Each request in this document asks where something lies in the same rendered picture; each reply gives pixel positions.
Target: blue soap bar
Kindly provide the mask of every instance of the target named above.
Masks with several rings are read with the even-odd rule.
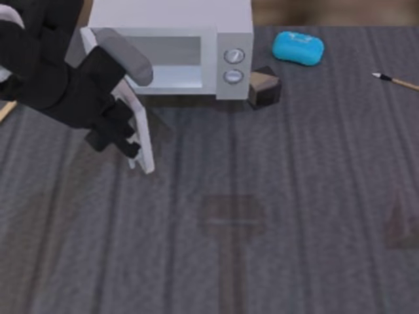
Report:
[[[321,39],[292,31],[279,33],[272,47],[272,53],[279,60],[303,65],[318,64],[324,50],[325,46]]]

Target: dark cube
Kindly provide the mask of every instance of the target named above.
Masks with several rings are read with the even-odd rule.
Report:
[[[261,109],[281,98],[281,80],[270,67],[262,67],[250,75],[248,102],[254,109]]]

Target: blue object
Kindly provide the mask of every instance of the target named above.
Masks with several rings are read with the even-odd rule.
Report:
[[[320,62],[324,50],[321,39],[292,31],[279,33],[272,47],[275,58],[310,66]]]

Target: brush handle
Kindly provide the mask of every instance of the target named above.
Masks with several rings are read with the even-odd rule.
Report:
[[[2,122],[10,112],[17,106],[17,101],[8,102],[1,110],[0,110],[0,122]]]
[[[219,242],[220,314],[246,314],[245,242],[230,232]]]
[[[404,87],[411,88],[413,90],[417,90],[419,92],[419,86],[417,86],[417,85],[413,85],[411,83],[404,82],[402,80],[397,80],[396,78],[393,78],[393,82],[398,84],[398,85],[402,85]]]

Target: white microwave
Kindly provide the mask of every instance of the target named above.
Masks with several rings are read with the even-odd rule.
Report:
[[[246,99],[253,53],[251,0],[94,0],[81,29],[84,48],[111,28],[153,66],[138,95],[215,95]]]

